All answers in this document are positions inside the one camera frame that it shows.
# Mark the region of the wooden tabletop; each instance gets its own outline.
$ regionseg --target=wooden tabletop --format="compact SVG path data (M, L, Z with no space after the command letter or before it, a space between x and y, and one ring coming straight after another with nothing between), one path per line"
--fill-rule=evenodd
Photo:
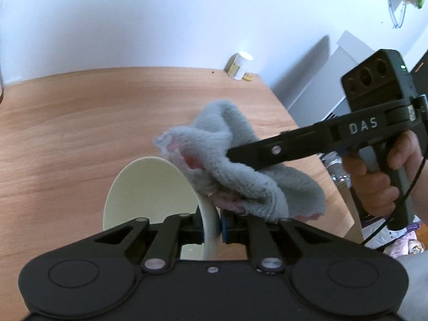
M206 104L224 98L260 138L297 127L258 76L235 81L219 70L91 70L6 88L0 105L0 318L20 320L27 313L17 287L25 263L102 230L115 176L134 159L159 155L154 136L191 123ZM343 236L353 220L319 159L288 165L325 190L327 214L311 224Z

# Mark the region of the white lid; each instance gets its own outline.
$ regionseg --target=white lid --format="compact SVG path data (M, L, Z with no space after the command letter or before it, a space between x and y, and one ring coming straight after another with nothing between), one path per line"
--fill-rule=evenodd
M247 63L252 61L254 58L252 55L248 54L247 52L244 52L243 50L239 51L238 54L235 57L234 62L238 64L239 66L246 66Z

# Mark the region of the camera lens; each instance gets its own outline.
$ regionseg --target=camera lens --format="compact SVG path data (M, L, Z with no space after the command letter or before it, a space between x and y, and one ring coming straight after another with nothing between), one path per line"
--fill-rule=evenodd
M368 68L363 67L360 70L360 79L361 79L361 83L365 87L368 87L369 85L372 84L372 74L370 73L370 70Z
M348 79L347 88L351 94L354 94L357 91L357 85L355 84L355 81L353 78Z
M376 70L381 77L385 77L388 72L387 63L382 59L378 59L376 61Z

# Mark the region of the towel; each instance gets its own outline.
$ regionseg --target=towel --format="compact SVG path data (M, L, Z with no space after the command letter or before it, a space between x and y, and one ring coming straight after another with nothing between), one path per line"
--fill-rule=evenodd
M194 189L235 213L275 223L279 218L316 220L325 214L325 195L305 173L283 164L263 170L232 163L227 151L258 141L238 108L228 100L208 104L190 126L177 126L154 139Z

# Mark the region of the metal screw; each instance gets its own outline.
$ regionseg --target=metal screw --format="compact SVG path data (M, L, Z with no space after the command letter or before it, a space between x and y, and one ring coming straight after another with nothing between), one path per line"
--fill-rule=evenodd
M266 269L278 269L281 265L282 261L276 257L269 257L262 260L262 267Z
M279 154L281 152L281 146L276 145L272 147L272 154Z
M213 265L212 267L208 267L207 271L211 274L217 273L219 271L219 268Z
M165 267L166 262L160 258L150 258L144 262L144 267L150 270L159 270Z

